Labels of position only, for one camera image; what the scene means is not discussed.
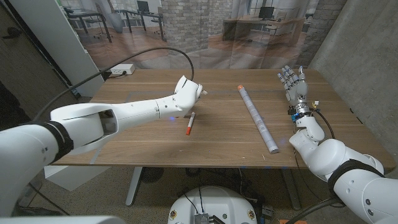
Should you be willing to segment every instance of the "office desk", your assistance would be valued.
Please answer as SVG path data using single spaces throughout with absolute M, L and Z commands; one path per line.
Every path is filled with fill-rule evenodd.
M 192 108 L 196 112 L 189 136 L 189 117 L 165 118 L 129 128 L 102 149 L 77 156 L 66 155 L 54 165 L 134 166 L 126 205 L 134 201 L 142 167 L 246 167 L 282 168 L 293 208 L 300 209 L 297 189 L 289 169 L 296 169 L 289 138 L 294 125 L 289 103 L 277 78 L 280 70 L 196 70 L 193 81 L 208 92 Z M 179 78 L 190 70 L 136 70 L 133 75 L 107 80 L 92 103 L 125 103 L 171 95 Z M 329 121 L 335 137 L 346 146 L 379 159 L 385 170 L 396 163 L 370 131 L 359 122 L 315 70 L 306 70 L 308 102 L 320 100 L 319 108 Z M 242 84 L 264 117 L 280 152 L 270 154 L 238 92 Z M 325 131 L 323 120 L 317 117 Z M 298 156 L 298 165 L 307 168 Z
M 121 12 L 121 13 L 123 13 L 124 15 L 126 15 L 127 25 L 129 26 L 130 32 L 132 32 L 132 31 L 131 31 L 131 25 L 130 25 L 130 20 L 129 20 L 129 13 L 130 13 L 130 14 L 134 14 L 134 15 L 138 15 L 138 16 L 141 16 L 141 23 L 142 23 L 142 26 L 144 27 L 144 30 L 145 30 L 145 31 L 147 30 L 147 28 L 146 28 L 146 26 L 145 26 L 144 16 L 153 17 L 153 18 L 158 18 L 158 20 L 159 20 L 158 23 L 159 23 L 159 29 L 160 29 L 161 38 L 162 38 L 163 41 L 166 41 L 166 38 L 164 38 L 164 36 L 163 36 L 163 27 L 162 27 L 162 19 L 163 19 L 163 17 L 162 17 L 161 15 L 158 15 L 158 14 L 149 14 L 149 13 L 140 13 L 140 12 L 138 12 L 138 11 L 137 11 L 137 12 L 134 12 L 134 11 L 125 10 L 125 9 L 118 9 L 118 10 L 116 10 L 116 11 Z
M 109 31 L 108 31 L 108 27 L 106 26 L 106 23 L 105 23 L 105 17 L 104 17 L 104 15 L 102 15 L 102 14 L 99 13 L 99 12 L 91 11 L 91 10 L 87 10 L 87 9 L 81 9 L 81 10 L 82 10 L 82 11 L 81 11 L 81 12 L 78 12 L 78 13 L 67 13 L 67 16 L 68 16 L 70 19 L 79 18 L 79 20 L 80 20 L 80 22 L 81 22 L 81 25 L 83 26 L 83 29 L 85 30 L 86 34 L 88 34 L 88 31 L 87 31 L 87 28 L 86 28 L 86 24 L 85 24 L 85 22 L 84 22 L 84 20 L 83 20 L 83 17 L 100 16 L 100 18 L 101 18 L 101 20 L 102 20 L 102 23 L 103 23 L 103 25 L 104 25 L 104 28 L 105 28 L 106 37 L 108 38 L 109 43 L 111 43 L 112 40 L 111 40 L 111 36 L 110 36 L 110 34 L 109 34 Z
M 303 29 L 305 17 L 280 22 L 273 20 L 262 20 L 258 16 L 247 15 L 238 18 L 225 19 L 223 21 L 223 40 L 234 40 L 235 38 L 243 38 L 250 33 L 252 24 L 268 24 L 276 27 L 294 25 L 294 31 L 289 40 L 289 46 L 294 46 L 299 41 L 301 30 Z

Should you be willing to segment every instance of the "computer monitor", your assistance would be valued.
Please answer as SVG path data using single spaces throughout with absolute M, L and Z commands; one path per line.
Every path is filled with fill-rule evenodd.
M 137 1 L 138 11 L 149 12 L 149 6 L 147 1 Z
M 273 13 L 274 13 L 274 7 L 261 7 L 259 18 L 262 18 L 262 20 L 272 19 Z

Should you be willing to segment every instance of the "power strip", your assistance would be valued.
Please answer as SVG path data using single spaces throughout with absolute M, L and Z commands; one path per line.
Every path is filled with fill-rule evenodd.
M 123 71 L 126 71 L 127 75 L 131 75 L 135 71 L 135 66 L 133 64 L 119 64 L 111 68 L 113 75 L 121 75 Z

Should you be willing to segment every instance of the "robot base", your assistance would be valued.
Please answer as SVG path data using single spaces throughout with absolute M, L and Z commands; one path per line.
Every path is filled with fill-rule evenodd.
M 216 216 L 225 224 L 257 223 L 256 215 L 251 204 L 233 190 L 220 186 L 203 186 L 200 187 L 200 192 L 203 210 L 205 214 L 208 214 L 210 219 Z M 198 213 L 202 214 L 199 188 L 193 189 L 185 195 L 195 205 Z M 196 224 L 195 215 L 197 211 L 189 200 L 183 195 L 174 202 L 170 209 L 168 224 Z

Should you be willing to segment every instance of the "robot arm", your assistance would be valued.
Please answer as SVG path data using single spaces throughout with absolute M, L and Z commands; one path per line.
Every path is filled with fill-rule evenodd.
M 289 142 L 300 153 L 310 171 L 325 182 L 330 191 L 367 223 L 395 223 L 398 208 L 398 180 L 384 178 L 382 164 L 336 139 L 319 144 L 325 133 L 307 106 L 307 84 L 303 68 L 300 78 L 288 67 L 278 77 L 294 109 L 292 120 L 299 130 Z
M 199 100 L 201 91 L 201 85 L 183 76 L 171 96 L 123 104 L 64 106 L 51 112 L 51 121 L 1 131 L 0 217 L 11 215 L 22 189 L 44 166 L 68 153 L 102 147 L 126 128 L 184 116 Z

